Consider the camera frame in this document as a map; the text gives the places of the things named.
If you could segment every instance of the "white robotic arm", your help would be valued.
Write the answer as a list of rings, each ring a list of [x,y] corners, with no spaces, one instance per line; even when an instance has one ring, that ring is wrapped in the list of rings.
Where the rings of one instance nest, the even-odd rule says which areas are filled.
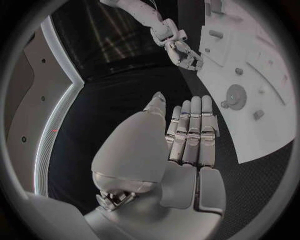
[[[187,39],[186,32],[178,30],[172,19],[163,20],[156,9],[140,0],[100,0],[100,2],[125,10],[142,25],[150,27],[153,40],[158,46],[164,47],[176,66],[192,71],[202,67],[201,56],[184,43]]]

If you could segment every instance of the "robotic arm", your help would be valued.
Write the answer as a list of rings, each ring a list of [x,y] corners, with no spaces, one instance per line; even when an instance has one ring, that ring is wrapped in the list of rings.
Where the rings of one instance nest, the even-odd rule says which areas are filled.
[[[197,71],[201,69],[203,60],[200,55],[184,42],[186,32],[178,30],[172,19],[162,19],[160,13],[140,0],[100,0],[101,3],[125,10],[138,22],[150,27],[154,42],[164,47],[173,64],[181,68]]]

